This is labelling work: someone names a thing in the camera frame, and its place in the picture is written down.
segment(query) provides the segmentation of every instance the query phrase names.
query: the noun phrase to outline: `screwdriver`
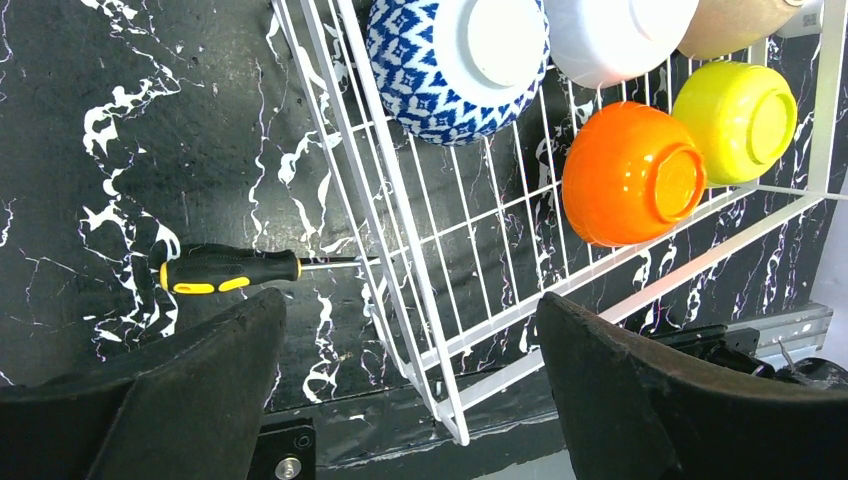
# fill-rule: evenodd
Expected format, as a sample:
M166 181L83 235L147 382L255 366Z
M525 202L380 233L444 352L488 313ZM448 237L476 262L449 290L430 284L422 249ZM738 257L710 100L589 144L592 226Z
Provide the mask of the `screwdriver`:
M209 244L185 250L159 269L159 283L171 293L209 295L273 280L295 282L308 271L361 266L356 257L298 258L291 250L257 252Z

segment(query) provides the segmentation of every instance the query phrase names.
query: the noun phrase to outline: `white wire rack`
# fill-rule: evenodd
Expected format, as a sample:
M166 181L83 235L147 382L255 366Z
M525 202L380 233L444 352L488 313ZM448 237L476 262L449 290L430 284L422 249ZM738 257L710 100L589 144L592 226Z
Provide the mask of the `white wire rack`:
M299 3L300 8L290 8L293 3ZM553 118L551 100L545 98L546 92L550 92L548 88L540 90L538 107L534 108L537 109L535 128L541 139L539 148L548 152L543 156L546 165L539 168L547 172L549 181L539 185L524 181L529 173L526 157L535 148L523 144L527 136L519 126L520 120L519 125L496 134L495 138L486 139L476 147L465 147L476 149L482 160L474 165L480 170L474 182L481 173L488 177L491 198L488 204L483 202L480 206L481 189L473 193L475 184L469 188L469 178L463 174L468 166L460 158L464 158L467 151L436 148L416 141L403 134L383 110L363 38L367 15L364 7L370 5L355 6L353 0L273 0L273 6L291 46L322 144L338 145L338 137L341 137L346 164L339 162L333 148L325 148L324 152L354 232L358 253L366 257L376 251L381 259L380 265L363 265L365 281L371 298L375 299L370 315L377 335L401 374L421 394L432 415L463 445L469 442L465 412L537 371L543 366L543 360L538 349L532 350L460 390L457 374L461 359L481 342L491 340L532 315L545 292L571 293L613 272L675 233L698 222L715 222L713 214L756 190L785 193L795 198L786 207L600 312L608 321L617 322L823 199L843 199L828 193L828 181L848 0L828 0L826 4L806 189L752 183L712 190L695 213L674 231L641 245L617 249L599 249L587 244L575 247L573 243L573 232L564 221L559 192L561 180L556 175L557 158L553 154L560 140L553 136L552 129L562 125L562 119ZM297 30L303 32L300 22L305 22L309 38L298 38ZM767 43L761 42L741 52L740 58L765 65L767 55ZM680 69L675 71L669 59L659 70L659 74L665 76L659 78L659 85L664 83L665 88L655 85L653 92L666 96L659 103L670 109L674 91L679 91L682 81L697 67L697 63L693 65L689 61L688 69L684 68L688 71L681 76ZM553 68L548 80L563 89L569 103L571 133L576 134L591 113L581 111L575 102L579 87L562 79ZM652 98L651 82L646 75L640 84L645 90L640 94L647 102ZM590 110L633 96L627 84L590 94L595 97ZM330 112L325 108L327 102ZM434 156L441 157L441 161L434 160ZM507 189L499 184L503 177L496 171L504 164L517 169L520 180L513 179L508 195L503 193ZM433 169L441 170L443 175L437 184L432 181L428 184ZM434 207L432 200L448 188L456 188L456 201L451 202L455 207L448 211ZM514 232L510 232L515 216L518 214L532 224L533 219L538 218L538 200L542 197L550 207L547 230L529 228L529 238L525 235L525 241L516 240ZM369 232L364 235L360 233L363 218ZM481 245L484 238L489 237L492 243L484 251ZM446 253L450 239L456 238L465 240L470 246L461 259L455 258L455 252L453 256ZM502 282L495 286L487 273L492 258L502 267ZM527 258L531 259L530 263L525 261ZM385 288L388 289L388 301L382 301ZM500 306L492 298L497 292L501 292ZM466 308L469 302L479 308ZM395 342L394 332L398 331L402 344ZM444 392L432 387L435 379L444 382Z

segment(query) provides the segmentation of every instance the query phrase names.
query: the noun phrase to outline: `blue zigzag pattern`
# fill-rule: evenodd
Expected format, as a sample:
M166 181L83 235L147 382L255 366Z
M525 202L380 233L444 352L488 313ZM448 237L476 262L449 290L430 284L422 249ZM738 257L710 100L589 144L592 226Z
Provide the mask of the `blue zigzag pattern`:
M376 0L366 46L385 108L413 135L437 145L468 145L510 125L536 97L547 62L527 91L504 105L462 99L439 71L433 50L438 0ZM536 0L544 11L542 0ZM545 18L545 29L549 29ZM550 44L545 42L545 58Z

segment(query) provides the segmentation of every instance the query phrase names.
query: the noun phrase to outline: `bolt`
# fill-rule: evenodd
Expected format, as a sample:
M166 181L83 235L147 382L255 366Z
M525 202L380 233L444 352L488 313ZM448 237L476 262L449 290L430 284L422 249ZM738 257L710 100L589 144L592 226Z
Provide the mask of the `bolt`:
M292 480L300 475L300 469L300 460L295 457L288 457L277 464L277 468L274 469L274 475L279 480Z

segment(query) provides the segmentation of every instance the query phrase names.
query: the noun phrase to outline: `black and yellow screwdriver handle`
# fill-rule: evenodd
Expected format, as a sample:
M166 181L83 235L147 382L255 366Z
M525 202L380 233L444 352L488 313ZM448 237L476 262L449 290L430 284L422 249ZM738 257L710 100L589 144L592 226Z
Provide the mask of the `black and yellow screwdriver handle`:
M300 259L291 250L266 253L185 252L159 270L162 288L184 295L230 292L273 280L300 279Z

